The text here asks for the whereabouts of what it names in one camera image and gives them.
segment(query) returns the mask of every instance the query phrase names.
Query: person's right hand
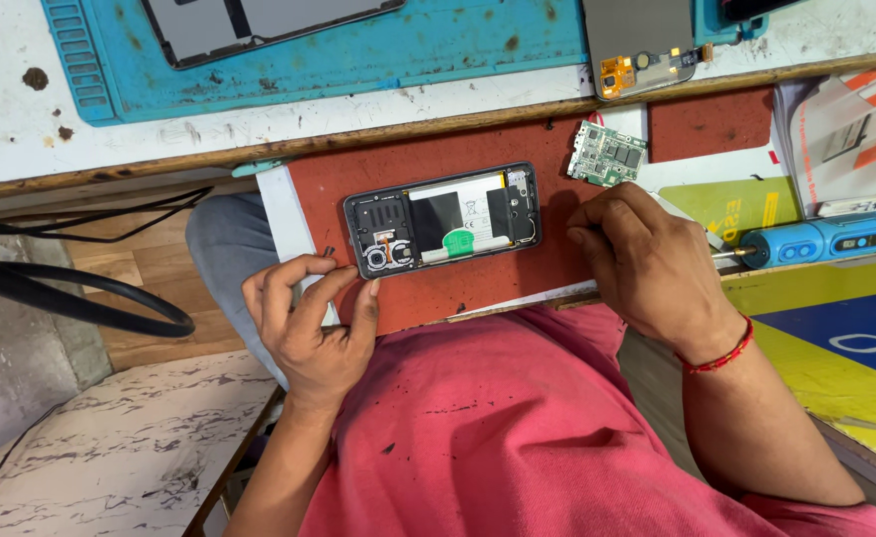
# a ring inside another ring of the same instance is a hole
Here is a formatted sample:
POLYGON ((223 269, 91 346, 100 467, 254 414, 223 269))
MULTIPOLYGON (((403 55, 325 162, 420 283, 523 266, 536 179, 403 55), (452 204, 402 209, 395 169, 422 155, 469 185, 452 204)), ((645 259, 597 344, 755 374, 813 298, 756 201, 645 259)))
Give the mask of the person's right hand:
POLYGON ((362 286, 350 328, 322 326, 328 303, 358 274, 354 266, 336 268, 333 259, 301 255, 242 282, 242 296, 260 339, 289 381, 287 397, 300 410, 335 416, 368 366, 375 349, 379 280, 362 286), (290 311, 292 287, 307 274, 325 276, 309 286, 290 311))
POLYGON ((645 336, 701 365, 729 353, 746 321, 723 295, 703 227, 624 182, 567 222, 608 306, 645 336))

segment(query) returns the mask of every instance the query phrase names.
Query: blue poster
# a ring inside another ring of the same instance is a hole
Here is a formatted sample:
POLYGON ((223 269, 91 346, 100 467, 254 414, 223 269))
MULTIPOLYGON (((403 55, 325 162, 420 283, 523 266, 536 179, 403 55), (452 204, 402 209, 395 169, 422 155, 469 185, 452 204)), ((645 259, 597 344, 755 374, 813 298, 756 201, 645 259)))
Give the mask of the blue poster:
POLYGON ((876 294, 753 319, 876 370, 876 294))

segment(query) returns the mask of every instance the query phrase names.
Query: tiled floor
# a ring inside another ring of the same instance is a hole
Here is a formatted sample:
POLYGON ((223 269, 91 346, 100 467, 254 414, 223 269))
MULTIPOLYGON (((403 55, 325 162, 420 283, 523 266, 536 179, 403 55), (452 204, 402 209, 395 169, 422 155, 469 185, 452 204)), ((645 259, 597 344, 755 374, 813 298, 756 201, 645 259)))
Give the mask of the tiled floor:
MULTIPOLYGON (((100 335, 116 371, 245 348, 193 266, 193 259, 186 249, 185 229, 189 212, 182 211, 112 245, 65 241, 77 269, 142 287, 189 313, 196 324, 193 336, 182 339, 140 336, 101 327, 100 335)), ((159 213, 131 214, 72 227, 67 232, 94 237, 116 236, 157 216, 159 213)), ((115 294, 93 288, 86 291, 89 299, 101 304, 162 318, 115 294)))

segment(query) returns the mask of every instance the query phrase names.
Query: fingernail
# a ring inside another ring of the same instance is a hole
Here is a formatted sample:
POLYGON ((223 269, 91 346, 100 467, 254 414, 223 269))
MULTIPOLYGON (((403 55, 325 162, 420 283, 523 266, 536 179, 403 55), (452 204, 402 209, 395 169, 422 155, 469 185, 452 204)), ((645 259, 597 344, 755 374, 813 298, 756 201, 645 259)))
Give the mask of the fingernail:
POLYGON ((584 234, 580 232, 580 229, 575 229, 574 227, 567 230, 567 238, 571 239, 576 245, 584 242, 584 234))

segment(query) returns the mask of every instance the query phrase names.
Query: gray pants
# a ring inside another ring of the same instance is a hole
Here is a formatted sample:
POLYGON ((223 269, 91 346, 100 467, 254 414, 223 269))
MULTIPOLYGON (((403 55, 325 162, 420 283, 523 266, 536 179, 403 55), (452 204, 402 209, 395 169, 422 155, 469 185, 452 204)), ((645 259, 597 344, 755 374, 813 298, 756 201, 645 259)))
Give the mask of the gray pants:
POLYGON ((216 196, 198 204, 186 226, 186 244, 203 283, 246 348, 288 390, 289 382, 265 350, 242 298, 243 280, 278 263, 263 196, 216 196))

